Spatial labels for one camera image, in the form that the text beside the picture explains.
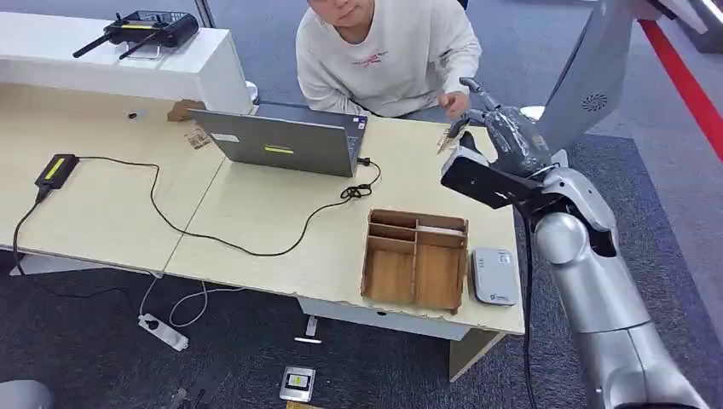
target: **gray laptop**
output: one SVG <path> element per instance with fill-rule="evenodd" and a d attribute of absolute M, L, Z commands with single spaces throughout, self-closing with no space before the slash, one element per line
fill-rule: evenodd
<path fill-rule="evenodd" d="M 244 164 L 352 177 L 367 117 L 262 104 L 255 116 L 189 110 L 227 158 Z"/>

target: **white cable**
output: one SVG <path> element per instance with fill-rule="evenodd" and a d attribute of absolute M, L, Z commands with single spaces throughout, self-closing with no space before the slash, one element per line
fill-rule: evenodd
<path fill-rule="evenodd" d="M 144 296 L 143 296 L 143 299 L 141 300 L 141 307 L 138 309 L 138 316 L 139 316 L 139 317 L 143 316 L 143 304 L 146 303 L 146 298 L 148 298 L 148 294 L 151 293 L 151 289 L 153 288 L 153 285 L 156 284 L 156 281 L 157 281 L 157 280 L 158 280 L 158 278 L 157 278 L 156 276 L 154 276 L 154 277 L 153 277 L 153 282 L 151 283 L 151 285 L 150 285 L 150 286 L 148 287 L 148 289 L 146 290 L 146 295 L 144 295 Z"/>
<path fill-rule="evenodd" d="M 175 326 L 176 328 L 183 328 L 183 327 L 193 324 L 199 318 L 201 318 L 201 315 L 204 314 L 206 307 L 208 307 L 208 294 L 211 292 L 220 292 L 220 291 L 237 292 L 237 291 L 245 290 L 245 288 L 215 288 L 213 290 L 207 290 L 205 288 L 205 281 L 201 281 L 201 286 L 203 287 L 203 291 L 196 292 L 194 294 L 181 298 L 178 302 L 176 302 L 176 305 L 174 305 L 173 308 L 171 308 L 171 313 L 168 315 L 168 322 L 171 323 L 172 326 Z M 176 312 L 176 308 L 178 308 L 178 306 L 180 306 L 181 304 L 183 304 L 186 300 L 188 300 L 190 298 L 201 296 L 201 295 L 204 296 L 204 306 L 200 310 L 199 314 L 196 315 L 195 318 L 193 318 L 192 320 L 190 320 L 189 322 L 187 322 L 185 324 L 177 324 L 177 323 L 173 322 L 173 313 Z"/>

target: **yellow sticker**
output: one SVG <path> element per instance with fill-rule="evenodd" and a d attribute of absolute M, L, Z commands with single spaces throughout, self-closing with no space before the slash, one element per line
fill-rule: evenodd
<path fill-rule="evenodd" d="M 140 24 L 124 24 L 123 28 L 141 28 L 142 30 L 153 30 L 153 26 L 142 26 Z"/>
<path fill-rule="evenodd" d="M 65 158 L 60 158 L 60 159 L 58 159 L 57 162 L 55 162 L 55 164 L 53 165 L 53 167 L 50 168 L 50 172 L 48 172 L 48 175 L 45 175 L 45 180 L 46 180 L 46 181 L 50 180 L 50 178 L 53 177 L 53 175 L 55 174 L 55 172 L 58 171 L 58 169 L 61 167 L 61 165 L 63 164 L 63 162 L 65 162 L 65 160 L 66 160 Z"/>
<path fill-rule="evenodd" d="M 321 409 L 320 407 L 305 405 L 304 403 L 298 402 L 286 402 L 286 409 Z"/>
<path fill-rule="evenodd" d="M 263 147 L 263 149 L 267 152 L 287 153 L 289 155 L 293 155 L 293 150 L 290 147 L 275 147 L 273 145 L 267 145 Z"/>

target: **laptop lid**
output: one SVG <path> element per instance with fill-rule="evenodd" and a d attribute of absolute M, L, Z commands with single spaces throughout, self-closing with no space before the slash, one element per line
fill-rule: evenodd
<path fill-rule="evenodd" d="M 344 128 L 287 119 L 189 109 L 230 160 L 352 177 Z"/>

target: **wooden organizer box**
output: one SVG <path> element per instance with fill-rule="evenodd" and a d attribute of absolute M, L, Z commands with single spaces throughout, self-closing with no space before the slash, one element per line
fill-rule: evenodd
<path fill-rule="evenodd" d="M 372 210 L 361 295 L 456 314 L 467 258 L 467 220 Z"/>

